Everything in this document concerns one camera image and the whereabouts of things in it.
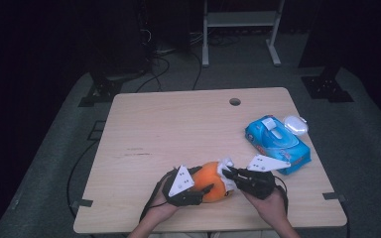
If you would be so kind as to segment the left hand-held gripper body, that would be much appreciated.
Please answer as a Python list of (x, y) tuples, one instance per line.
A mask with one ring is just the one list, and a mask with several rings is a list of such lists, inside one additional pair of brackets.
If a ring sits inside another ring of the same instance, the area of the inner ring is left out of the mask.
[(174, 206), (199, 205), (202, 203), (202, 192), (191, 191), (194, 185), (191, 176), (188, 168), (184, 165), (172, 170), (162, 189), (167, 203)]

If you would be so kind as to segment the orange plush toy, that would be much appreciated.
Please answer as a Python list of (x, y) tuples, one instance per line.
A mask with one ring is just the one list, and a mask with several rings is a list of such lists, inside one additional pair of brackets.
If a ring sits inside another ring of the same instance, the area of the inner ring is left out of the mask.
[(202, 197), (204, 203), (220, 201), (231, 195), (235, 188), (230, 179), (222, 175), (218, 162), (209, 162), (192, 175), (194, 185), (192, 191), (203, 191), (211, 185), (211, 190)]

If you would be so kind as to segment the person's left hand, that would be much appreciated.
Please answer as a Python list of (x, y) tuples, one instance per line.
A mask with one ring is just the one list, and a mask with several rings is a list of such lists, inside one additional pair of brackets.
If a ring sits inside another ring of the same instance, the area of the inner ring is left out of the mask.
[(146, 214), (146, 218), (151, 218), (159, 222), (163, 222), (171, 218), (179, 209), (167, 203), (161, 191), (158, 191), (155, 195), (150, 208)]

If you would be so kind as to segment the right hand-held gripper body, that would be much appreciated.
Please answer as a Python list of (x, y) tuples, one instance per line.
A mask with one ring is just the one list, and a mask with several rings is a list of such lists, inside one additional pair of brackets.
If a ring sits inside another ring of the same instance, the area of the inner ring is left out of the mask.
[(272, 171), (286, 169), (290, 165), (289, 162), (257, 155), (245, 169), (237, 170), (237, 187), (259, 199), (266, 199), (275, 189), (287, 196), (287, 187), (276, 185), (277, 177)]

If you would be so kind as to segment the blue wet wipes pack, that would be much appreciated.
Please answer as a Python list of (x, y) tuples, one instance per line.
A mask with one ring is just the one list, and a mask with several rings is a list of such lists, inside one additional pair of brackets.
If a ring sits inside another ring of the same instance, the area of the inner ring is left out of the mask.
[(251, 122), (245, 129), (245, 137), (261, 155), (291, 164), (278, 170), (282, 175), (292, 174), (312, 160), (311, 149), (300, 136), (294, 135), (284, 122), (272, 115)]

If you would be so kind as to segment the grey tape piece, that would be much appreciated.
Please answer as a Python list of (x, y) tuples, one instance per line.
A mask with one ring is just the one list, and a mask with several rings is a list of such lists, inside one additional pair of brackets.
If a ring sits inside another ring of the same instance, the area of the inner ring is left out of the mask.
[(92, 203), (93, 201), (92, 200), (89, 200), (89, 199), (81, 199), (81, 200), (75, 200), (73, 201), (70, 206), (72, 208), (80, 208), (81, 206), (84, 206), (84, 207), (91, 207), (92, 206)]
[(325, 200), (336, 199), (339, 202), (345, 202), (346, 201), (345, 196), (343, 194), (339, 194), (337, 192), (325, 192), (322, 194), (322, 196)]

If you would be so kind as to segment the black stand with base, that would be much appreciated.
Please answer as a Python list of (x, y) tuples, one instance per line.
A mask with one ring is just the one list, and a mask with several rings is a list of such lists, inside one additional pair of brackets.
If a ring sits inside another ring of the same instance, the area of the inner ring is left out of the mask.
[(302, 82), (312, 99), (352, 102), (350, 94), (336, 81), (342, 67), (347, 28), (342, 0), (320, 0), (299, 67), (322, 66), (319, 75), (303, 76)]
[(84, 32), (93, 90), (80, 105), (111, 102), (124, 82), (148, 69), (142, 44), (142, 0), (71, 0)]

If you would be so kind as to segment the white metal frame stand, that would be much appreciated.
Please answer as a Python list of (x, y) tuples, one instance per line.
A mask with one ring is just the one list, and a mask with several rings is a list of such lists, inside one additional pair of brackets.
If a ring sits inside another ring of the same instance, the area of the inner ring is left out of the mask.
[(272, 33), (266, 40), (266, 46), (273, 65), (280, 66), (281, 60), (276, 51), (275, 42), (285, 2), (286, 0), (279, 0), (279, 5), (274, 11), (209, 12), (208, 0), (204, 0), (201, 65), (209, 66), (208, 30), (210, 28), (271, 27)]

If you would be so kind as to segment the white round pack lid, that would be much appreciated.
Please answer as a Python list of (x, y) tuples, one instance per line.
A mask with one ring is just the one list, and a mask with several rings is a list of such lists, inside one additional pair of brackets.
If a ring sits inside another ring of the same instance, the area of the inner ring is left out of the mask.
[(284, 119), (284, 126), (296, 136), (302, 136), (309, 132), (308, 122), (300, 116), (287, 116)]

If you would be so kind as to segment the dark floor plate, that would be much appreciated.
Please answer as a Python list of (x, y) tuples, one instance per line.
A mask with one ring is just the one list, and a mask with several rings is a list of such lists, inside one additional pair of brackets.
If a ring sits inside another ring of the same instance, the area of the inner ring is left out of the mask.
[(99, 141), (102, 137), (106, 122), (104, 120), (96, 120), (88, 133), (88, 141)]

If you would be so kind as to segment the white wet wipe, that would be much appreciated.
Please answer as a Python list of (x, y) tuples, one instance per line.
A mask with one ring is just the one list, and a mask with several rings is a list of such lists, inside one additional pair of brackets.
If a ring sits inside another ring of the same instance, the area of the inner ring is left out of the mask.
[(232, 191), (232, 190), (236, 189), (235, 182), (233, 180), (231, 180), (231, 179), (226, 178), (222, 174), (223, 170), (226, 170), (226, 171), (230, 172), (230, 170), (228, 169), (227, 166), (229, 166), (229, 167), (233, 167), (234, 166), (232, 160), (230, 158), (221, 159), (221, 160), (218, 161), (218, 165), (217, 165), (216, 171), (217, 171), (217, 174), (219, 175), (221, 181), (224, 184), (225, 190), (226, 191)]

